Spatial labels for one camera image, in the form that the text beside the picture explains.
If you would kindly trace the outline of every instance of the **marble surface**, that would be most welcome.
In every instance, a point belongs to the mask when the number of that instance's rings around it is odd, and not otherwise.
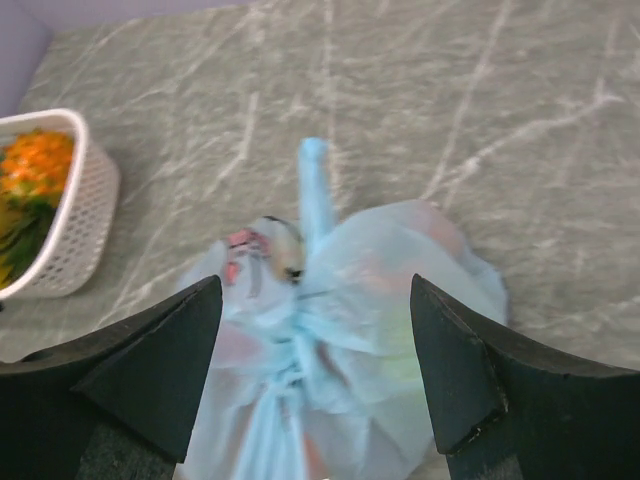
[[[95,277],[9,301],[0,358],[117,321],[216,238],[296,213],[331,141],[341,214],[428,198],[504,272],[517,330],[640,368],[640,3],[276,0],[59,35],[23,110],[67,106],[124,176]],[[416,478],[446,478],[432,457]]]

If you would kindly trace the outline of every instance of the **purple wall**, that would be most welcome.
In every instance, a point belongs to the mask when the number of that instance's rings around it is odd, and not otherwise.
[[[51,40],[49,28],[18,1],[0,0],[0,117],[18,109]]]
[[[59,32],[132,18],[192,12],[248,0],[16,0]]]

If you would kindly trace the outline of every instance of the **plastic bag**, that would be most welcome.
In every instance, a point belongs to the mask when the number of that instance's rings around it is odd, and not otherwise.
[[[274,217],[180,281],[223,280],[222,322],[182,480],[403,480],[432,441],[409,311],[428,278],[502,324],[496,270],[422,201],[336,225],[323,159],[299,151],[300,230]]]

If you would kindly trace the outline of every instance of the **basket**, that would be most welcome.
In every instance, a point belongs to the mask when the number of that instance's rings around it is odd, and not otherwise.
[[[0,300],[62,297],[84,285],[98,266],[118,200],[118,168],[91,142],[80,114],[55,109],[0,118],[0,144],[35,128],[73,136],[73,160],[40,253],[20,278],[0,289]]]

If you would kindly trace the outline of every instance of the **gray marble countertop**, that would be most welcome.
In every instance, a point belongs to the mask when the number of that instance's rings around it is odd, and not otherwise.
[[[640,368],[635,0],[275,0],[65,33],[23,103],[56,106],[118,162],[121,201],[86,287],[6,303],[3,360],[154,304],[255,217],[295,218],[316,135],[343,216],[438,203],[504,272],[517,330]]]

